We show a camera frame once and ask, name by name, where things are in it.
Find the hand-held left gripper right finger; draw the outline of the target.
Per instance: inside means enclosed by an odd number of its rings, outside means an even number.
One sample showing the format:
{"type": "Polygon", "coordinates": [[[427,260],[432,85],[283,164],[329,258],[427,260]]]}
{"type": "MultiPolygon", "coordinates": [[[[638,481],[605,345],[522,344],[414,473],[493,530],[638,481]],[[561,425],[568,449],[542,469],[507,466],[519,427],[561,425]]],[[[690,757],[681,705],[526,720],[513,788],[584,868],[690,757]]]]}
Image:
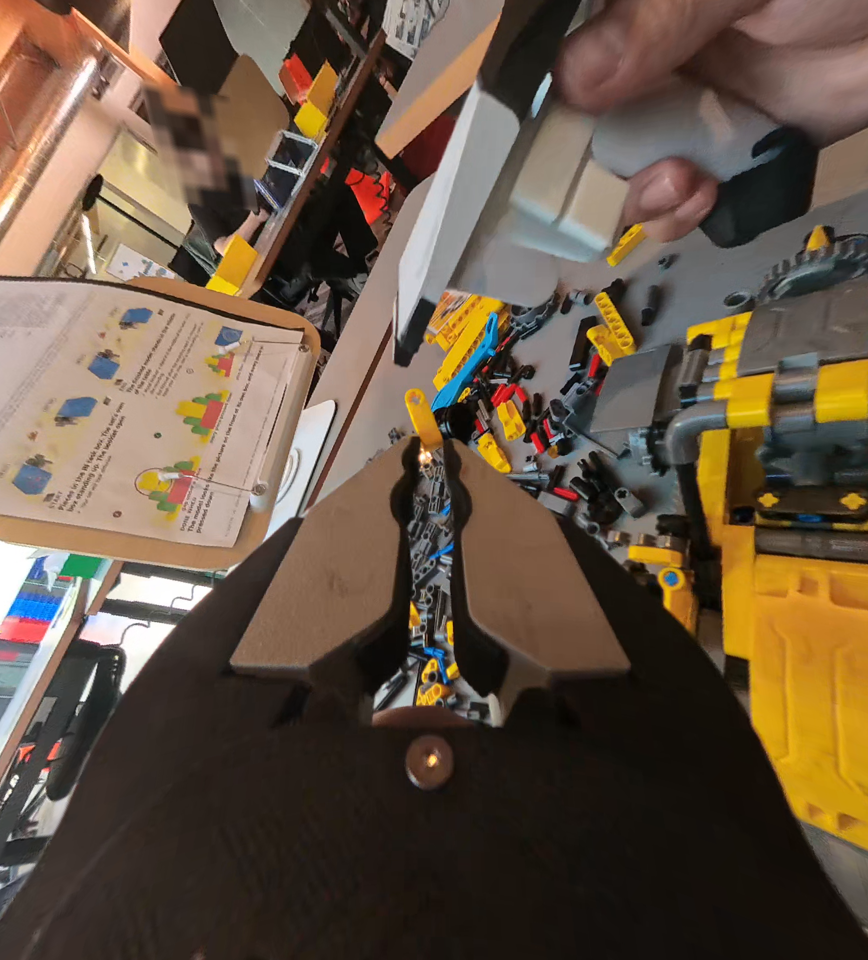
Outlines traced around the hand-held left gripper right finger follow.
{"type": "Polygon", "coordinates": [[[528,691],[626,678],[631,662],[554,514],[457,440],[443,466],[455,654],[490,722],[528,691]]]}

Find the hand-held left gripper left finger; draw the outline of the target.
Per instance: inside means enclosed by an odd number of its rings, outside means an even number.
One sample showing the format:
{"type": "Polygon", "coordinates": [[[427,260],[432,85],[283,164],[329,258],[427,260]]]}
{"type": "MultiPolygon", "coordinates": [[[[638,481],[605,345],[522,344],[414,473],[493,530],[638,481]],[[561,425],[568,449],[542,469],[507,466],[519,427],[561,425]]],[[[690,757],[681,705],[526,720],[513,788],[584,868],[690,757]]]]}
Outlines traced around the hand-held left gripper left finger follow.
{"type": "Polygon", "coordinates": [[[404,438],[307,512],[233,653],[233,671],[374,694],[402,665],[419,453],[419,438],[404,438]]]}

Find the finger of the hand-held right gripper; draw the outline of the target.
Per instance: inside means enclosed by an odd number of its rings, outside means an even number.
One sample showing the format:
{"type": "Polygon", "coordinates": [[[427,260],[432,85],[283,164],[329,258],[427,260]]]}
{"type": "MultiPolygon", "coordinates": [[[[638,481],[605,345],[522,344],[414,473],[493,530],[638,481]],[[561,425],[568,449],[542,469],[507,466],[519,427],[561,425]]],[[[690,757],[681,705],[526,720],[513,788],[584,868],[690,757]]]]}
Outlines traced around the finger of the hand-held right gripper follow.
{"type": "Polygon", "coordinates": [[[559,283],[555,256],[516,242],[512,188],[533,144],[537,85],[502,98],[475,84],[404,247],[397,276],[393,362],[410,366],[446,291],[545,303],[559,283]]]}
{"type": "Polygon", "coordinates": [[[564,36],[581,18],[566,2],[449,2],[422,43],[376,138],[391,156],[457,102],[448,152],[504,162],[543,100],[564,36]]]}

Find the pile of mixed small bricks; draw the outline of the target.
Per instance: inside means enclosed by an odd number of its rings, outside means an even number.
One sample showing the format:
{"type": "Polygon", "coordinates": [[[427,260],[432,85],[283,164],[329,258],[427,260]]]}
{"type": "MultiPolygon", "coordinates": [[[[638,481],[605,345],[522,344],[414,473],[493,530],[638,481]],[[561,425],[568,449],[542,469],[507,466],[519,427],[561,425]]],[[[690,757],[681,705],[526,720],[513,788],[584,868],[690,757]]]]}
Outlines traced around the pile of mixed small bricks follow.
{"type": "MultiPolygon", "coordinates": [[[[505,333],[503,327],[504,322],[500,320],[496,353],[478,370],[456,403],[465,404],[478,420],[476,435],[464,446],[551,511],[559,523],[561,520],[570,522],[577,493],[563,485],[558,472],[549,474],[540,469],[535,457],[524,462],[528,468],[526,473],[517,472],[502,445],[502,441],[512,443],[525,439],[542,454],[546,442],[556,438],[544,412],[542,397],[524,388],[523,380],[533,375],[533,368],[508,366],[505,353],[515,343],[516,335],[505,333]]],[[[446,441],[443,438],[438,450],[443,450],[446,441]]],[[[423,452],[433,453],[420,448],[419,468],[423,452]]],[[[447,642],[417,652],[412,650],[410,641],[405,664],[382,687],[376,708],[385,710],[403,690],[409,689],[410,682],[415,685],[414,706],[418,708],[437,707],[460,712],[476,721],[487,719],[486,699],[465,682],[456,659],[452,605],[447,621],[447,642]]]]}

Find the small yellow connector piece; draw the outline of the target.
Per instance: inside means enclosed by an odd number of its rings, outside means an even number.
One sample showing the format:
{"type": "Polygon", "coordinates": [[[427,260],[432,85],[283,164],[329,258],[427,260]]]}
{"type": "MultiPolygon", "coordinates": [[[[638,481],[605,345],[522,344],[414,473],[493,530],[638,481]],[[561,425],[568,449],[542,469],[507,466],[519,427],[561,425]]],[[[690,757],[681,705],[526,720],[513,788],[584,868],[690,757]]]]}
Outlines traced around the small yellow connector piece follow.
{"type": "Polygon", "coordinates": [[[443,444],[443,437],[423,390],[418,388],[407,390],[404,402],[421,446],[428,452],[439,450],[443,444]]]}

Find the person's right hand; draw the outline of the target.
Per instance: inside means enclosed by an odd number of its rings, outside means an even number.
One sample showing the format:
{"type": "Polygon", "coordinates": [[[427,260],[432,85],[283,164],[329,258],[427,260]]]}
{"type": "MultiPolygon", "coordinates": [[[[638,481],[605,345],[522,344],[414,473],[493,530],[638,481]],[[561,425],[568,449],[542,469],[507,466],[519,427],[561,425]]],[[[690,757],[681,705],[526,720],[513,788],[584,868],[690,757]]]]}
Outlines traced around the person's right hand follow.
{"type": "Polygon", "coordinates": [[[830,146],[868,128],[868,2],[605,2],[562,43],[553,83],[598,115],[676,75],[830,146]]]}

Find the white printed box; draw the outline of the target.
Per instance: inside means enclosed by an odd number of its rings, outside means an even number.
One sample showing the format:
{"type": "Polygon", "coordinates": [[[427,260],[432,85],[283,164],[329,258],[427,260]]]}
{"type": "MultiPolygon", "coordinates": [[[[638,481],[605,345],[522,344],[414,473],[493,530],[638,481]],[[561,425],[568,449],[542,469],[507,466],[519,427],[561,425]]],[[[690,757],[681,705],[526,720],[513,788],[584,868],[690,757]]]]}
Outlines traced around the white printed box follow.
{"type": "Polygon", "coordinates": [[[449,6],[450,1],[388,1],[382,22],[387,45],[413,61],[449,6]]]}

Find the red plastic object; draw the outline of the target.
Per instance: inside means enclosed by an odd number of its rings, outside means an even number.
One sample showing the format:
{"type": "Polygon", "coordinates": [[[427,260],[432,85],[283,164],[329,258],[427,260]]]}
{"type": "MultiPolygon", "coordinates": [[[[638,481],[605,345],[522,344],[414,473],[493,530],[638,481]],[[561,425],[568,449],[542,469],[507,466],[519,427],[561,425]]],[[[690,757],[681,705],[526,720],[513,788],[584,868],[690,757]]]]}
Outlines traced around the red plastic object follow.
{"type": "Polygon", "coordinates": [[[380,224],[387,229],[391,226],[391,198],[395,183],[388,170],[381,168],[365,172],[352,168],[346,175],[345,184],[352,191],[369,227],[380,224]]]}

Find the long yellow beam assembly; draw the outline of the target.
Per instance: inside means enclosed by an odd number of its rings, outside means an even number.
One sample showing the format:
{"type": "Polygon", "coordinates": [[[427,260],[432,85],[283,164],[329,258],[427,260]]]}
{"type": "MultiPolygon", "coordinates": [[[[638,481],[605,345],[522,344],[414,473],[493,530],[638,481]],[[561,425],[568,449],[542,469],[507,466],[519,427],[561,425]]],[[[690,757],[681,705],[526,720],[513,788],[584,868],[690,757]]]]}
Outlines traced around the long yellow beam assembly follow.
{"type": "Polygon", "coordinates": [[[446,292],[428,321],[424,341],[449,353],[468,327],[485,322],[490,314],[501,319],[507,312],[508,305],[495,298],[446,292]]]}

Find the yellow block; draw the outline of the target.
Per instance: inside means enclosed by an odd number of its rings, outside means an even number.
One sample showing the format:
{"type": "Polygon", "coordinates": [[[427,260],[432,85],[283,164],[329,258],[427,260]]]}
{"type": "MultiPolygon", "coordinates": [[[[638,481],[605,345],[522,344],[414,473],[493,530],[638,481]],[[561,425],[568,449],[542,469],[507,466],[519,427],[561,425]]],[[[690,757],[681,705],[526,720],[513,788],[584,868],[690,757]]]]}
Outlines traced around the yellow block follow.
{"type": "Polygon", "coordinates": [[[338,82],[337,71],[329,61],[325,61],[320,66],[294,117],[297,130],[305,138],[316,142],[324,138],[336,98],[338,82]]]}
{"type": "Polygon", "coordinates": [[[233,234],[206,289],[237,296],[244,288],[257,258],[257,250],[242,236],[233,234]]]}

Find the pile of dark grey bricks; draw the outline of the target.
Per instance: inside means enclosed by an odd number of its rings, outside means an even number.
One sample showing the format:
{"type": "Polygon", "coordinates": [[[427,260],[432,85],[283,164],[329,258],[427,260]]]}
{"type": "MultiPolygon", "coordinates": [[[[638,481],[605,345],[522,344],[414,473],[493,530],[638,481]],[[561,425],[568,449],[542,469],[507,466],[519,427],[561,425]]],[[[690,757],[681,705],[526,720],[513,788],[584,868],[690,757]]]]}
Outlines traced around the pile of dark grey bricks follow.
{"type": "Polygon", "coordinates": [[[413,578],[409,632],[411,648],[417,652],[447,642],[453,518],[443,450],[423,452],[407,528],[413,578]]]}

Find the short yellow holed beam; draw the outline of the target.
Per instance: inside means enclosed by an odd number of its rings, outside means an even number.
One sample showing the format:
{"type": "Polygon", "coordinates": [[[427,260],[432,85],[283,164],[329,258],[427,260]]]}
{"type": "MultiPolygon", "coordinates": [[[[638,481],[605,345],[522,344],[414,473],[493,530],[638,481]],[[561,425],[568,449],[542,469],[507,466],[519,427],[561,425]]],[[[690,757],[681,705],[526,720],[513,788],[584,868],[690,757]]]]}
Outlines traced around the short yellow holed beam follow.
{"type": "Polygon", "coordinates": [[[617,240],[611,252],[606,257],[606,263],[615,268],[621,264],[646,239],[643,223],[636,223],[629,227],[617,240]]]}

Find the dark grey toothed hub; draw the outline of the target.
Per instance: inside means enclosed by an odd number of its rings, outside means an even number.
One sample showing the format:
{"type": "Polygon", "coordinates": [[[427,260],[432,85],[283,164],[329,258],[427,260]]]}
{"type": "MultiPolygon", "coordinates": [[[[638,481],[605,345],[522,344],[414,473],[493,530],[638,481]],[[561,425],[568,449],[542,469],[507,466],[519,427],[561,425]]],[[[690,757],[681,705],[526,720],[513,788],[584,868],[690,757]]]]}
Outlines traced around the dark grey toothed hub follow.
{"type": "Polygon", "coordinates": [[[515,330],[536,330],[541,328],[549,318],[560,309],[560,295],[555,292],[543,303],[527,307],[512,305],[509,308],[509,323],[515,330]]]}

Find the white stand base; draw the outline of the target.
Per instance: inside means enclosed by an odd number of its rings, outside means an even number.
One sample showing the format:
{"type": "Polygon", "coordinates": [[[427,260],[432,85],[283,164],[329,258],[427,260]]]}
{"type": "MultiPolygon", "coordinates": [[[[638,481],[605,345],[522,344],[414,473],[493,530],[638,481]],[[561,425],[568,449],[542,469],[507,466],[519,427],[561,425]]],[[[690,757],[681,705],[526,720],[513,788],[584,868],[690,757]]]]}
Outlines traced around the white stand base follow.
{"type": "Polygon", "coordinates": [[[336,412],[337,403],[326,400],[309,406],[301,414],[277,492],[267,539],[284,523],[299,516],[336,412]]]}

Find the blue brick separator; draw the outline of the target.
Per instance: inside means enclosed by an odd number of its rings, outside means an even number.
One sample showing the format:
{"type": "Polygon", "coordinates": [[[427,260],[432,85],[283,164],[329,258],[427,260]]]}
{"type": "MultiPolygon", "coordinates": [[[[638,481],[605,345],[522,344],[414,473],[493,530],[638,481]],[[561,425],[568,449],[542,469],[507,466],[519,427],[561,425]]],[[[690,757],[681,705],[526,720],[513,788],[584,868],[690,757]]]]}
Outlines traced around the blue brick separator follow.
{"type": "Polygon", "coordinates": [[[490,314],[488,319],[480,326],[488,326],[488,336],[480,348],[471,359],[465,364],[464,368],[449,382],[440,389],[431,403],[431,409],[436,412],[440,408],[456,404],[465,389],[476,376],[477,372],[491,359],[497,351],[499,342],[500,319],[497,314],[490,314]]]}

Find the long yellow curved panel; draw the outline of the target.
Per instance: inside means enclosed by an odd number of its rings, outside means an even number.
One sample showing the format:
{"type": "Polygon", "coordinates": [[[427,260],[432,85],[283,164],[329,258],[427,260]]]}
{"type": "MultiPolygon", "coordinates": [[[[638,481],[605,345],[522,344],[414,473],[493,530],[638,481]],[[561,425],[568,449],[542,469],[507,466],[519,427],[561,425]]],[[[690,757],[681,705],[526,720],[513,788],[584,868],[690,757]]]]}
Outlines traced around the long yellow curved panel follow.
{"type": "Polygon", "coordinates": [[[433,377],[433,385],[436,390],[439,391],[446,386],[464,368],[487,336],[488,326],[486,324],[472,330],[465,330],[461,334],[446,354],[440,368],[433,377]]]}

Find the black rectangular brick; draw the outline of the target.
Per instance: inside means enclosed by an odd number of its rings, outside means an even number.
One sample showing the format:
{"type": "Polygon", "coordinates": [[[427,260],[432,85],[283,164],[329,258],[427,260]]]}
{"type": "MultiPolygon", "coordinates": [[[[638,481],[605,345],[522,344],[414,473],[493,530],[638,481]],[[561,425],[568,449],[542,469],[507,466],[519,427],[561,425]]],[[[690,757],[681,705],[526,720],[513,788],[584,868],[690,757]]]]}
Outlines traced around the black rectangular brick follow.
{"type": "Polygon", "coordinates": [[[598,317],[594,314],[590,314],[579,321],[568,363],[568,369],[572,373],[588,368],[588,357],[592,350],[592,342],[587,334],[597,324],[598,317]]]}

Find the yellow seven-hole beam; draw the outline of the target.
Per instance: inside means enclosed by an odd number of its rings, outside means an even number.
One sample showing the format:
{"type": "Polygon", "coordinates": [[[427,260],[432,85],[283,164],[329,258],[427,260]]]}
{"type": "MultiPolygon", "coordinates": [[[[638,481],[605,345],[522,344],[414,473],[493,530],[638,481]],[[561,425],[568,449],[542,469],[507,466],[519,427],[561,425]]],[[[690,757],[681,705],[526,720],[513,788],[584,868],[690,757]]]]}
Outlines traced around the yellow seven-hole beam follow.
{"type": "Polygon", "coordinates": [[[605,324],[618,342],[633,342],[632,334],[623,320],[612,298],[606,291],[596,294],[594,300],[605,324]]]}

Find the short yellow panel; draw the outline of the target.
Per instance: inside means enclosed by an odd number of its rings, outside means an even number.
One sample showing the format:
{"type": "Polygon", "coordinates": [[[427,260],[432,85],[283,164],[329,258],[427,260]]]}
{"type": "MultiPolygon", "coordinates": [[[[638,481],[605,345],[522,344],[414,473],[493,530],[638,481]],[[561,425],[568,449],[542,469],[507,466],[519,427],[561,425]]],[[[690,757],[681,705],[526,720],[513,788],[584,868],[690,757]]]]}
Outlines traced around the short yellow panel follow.
{"type": "Polygon", "coordinates": [[[629,335],[618,337],[603,324],[590,327],[586,331],[586,338],[593,345],[606,368],[609,368],[615,361],[636,352],[636,345],[629,335]]]}

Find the dark grey curved panel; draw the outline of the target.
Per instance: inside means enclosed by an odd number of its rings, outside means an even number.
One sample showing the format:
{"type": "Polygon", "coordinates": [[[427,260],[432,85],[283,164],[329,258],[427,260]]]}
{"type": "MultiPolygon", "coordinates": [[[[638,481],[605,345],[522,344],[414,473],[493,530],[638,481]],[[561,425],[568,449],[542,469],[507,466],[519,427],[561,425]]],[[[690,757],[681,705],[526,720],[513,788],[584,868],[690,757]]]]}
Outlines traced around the dark grey curved panel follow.
{"type": "Polygon", "coordinates": [[[662,430],[680,410],[678,381],[683,347],[666,344],[617,359],[599,393],[588,389],[566,404],[564,427],[614,457],[631,441],[662,430]]]}

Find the black office chair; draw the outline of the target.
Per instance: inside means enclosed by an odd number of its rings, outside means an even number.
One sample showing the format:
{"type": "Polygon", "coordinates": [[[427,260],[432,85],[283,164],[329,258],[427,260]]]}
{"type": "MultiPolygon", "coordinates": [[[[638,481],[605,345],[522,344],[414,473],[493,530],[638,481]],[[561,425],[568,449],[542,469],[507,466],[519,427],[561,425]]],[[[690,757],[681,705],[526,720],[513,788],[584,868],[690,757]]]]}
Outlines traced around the black office chair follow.
{"type": "Polygon", "coordinates": [[[74,640],[0,778],[0,894],[12,893],[52,835],[41,817],[72,794],[121,698],[127,654],[74,640]]]}

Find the yellow grey brick vehicle model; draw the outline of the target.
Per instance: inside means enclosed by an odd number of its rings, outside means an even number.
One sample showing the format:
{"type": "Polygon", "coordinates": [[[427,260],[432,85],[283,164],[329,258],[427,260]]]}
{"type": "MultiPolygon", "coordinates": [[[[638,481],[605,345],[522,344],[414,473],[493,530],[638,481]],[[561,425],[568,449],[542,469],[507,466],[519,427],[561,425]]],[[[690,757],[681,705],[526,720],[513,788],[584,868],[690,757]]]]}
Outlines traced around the yellow grey brick vehicle model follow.
{"type": "Polygon", "coordinates": [[[682,513],[628,554],[688,630],[719,609],[789,806],[868,853],[868,233],[816,226],[725,306],[648,434],[682,513]]]}

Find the stack of coloured crates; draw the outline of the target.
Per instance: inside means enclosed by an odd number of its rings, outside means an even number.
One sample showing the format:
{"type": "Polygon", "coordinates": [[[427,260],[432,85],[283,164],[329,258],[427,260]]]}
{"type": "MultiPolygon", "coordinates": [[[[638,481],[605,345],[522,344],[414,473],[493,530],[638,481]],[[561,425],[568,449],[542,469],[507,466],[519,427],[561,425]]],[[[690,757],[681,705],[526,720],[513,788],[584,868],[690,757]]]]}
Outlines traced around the stack of coloured crates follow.
{"type": "Polygon", "coordinates": [[[26,581],[0,623],[0,640],[25,644],[43,641],[67,596],[78,585],[76,578],[59,577],[53,586],[26,581]]]}

